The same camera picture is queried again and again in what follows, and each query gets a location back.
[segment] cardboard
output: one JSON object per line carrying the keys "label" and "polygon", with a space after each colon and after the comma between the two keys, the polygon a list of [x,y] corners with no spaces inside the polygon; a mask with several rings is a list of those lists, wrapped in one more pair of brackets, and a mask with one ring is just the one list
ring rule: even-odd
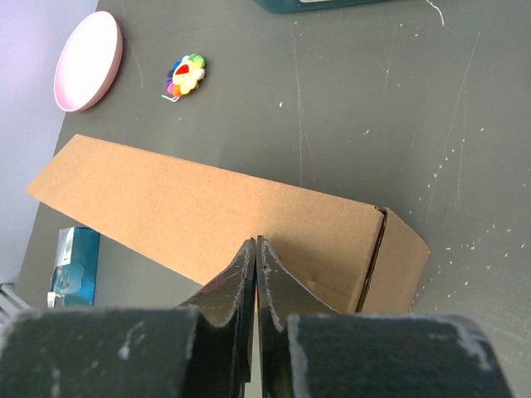
{"label": "cardboard", "polygon": [[428,256],[389,210],[80,135],[27,192],[199,284],[264,235],[341,312],[407,311]]}

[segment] white wall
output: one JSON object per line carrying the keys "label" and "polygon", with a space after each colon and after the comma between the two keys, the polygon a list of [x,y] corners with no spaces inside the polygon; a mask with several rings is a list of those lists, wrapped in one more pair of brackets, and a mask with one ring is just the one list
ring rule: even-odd
{"label": "white wall", "polygon": [[53,97],[57,60],[96,4],[0,1],[0,283],[22,265],[38,205],[25,189],[51,159],[65,116]]}

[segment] rainbow flower charm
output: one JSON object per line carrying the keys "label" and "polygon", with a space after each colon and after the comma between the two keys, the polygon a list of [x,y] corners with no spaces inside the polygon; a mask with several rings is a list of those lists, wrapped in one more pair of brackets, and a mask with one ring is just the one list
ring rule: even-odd
{"label": "rainbow flower charm", "polygon": [[205,78],[205,59],[198,54],[184,56],[173,64],[166,76],[166,90],[174,97],[186,95]]}

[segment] folded cardboard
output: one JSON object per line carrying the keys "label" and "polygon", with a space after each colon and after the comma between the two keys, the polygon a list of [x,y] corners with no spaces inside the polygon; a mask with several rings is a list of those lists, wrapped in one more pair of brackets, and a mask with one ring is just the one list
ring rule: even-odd
{"label": "folded cardboard", "polygon": [[205,284],[250,236],[338,311],[407,311],[428,256],[388,209],[76,135],[27,192]]}

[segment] light blue object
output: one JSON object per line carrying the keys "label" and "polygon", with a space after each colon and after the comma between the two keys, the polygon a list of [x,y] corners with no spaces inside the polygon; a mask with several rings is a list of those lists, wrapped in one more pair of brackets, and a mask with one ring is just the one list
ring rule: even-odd
{"label": "light blue object", "polygon": [[301,12],[320,10],[322,8],[336,8],[357,6],[368,2],[378,2],[382,0],[255,0],[265,10],[278,14],[286,12]]}
{"label": "light blue object", "polygon": [[91,228],[59,231],[48,307],[94,304],[100,234]]}

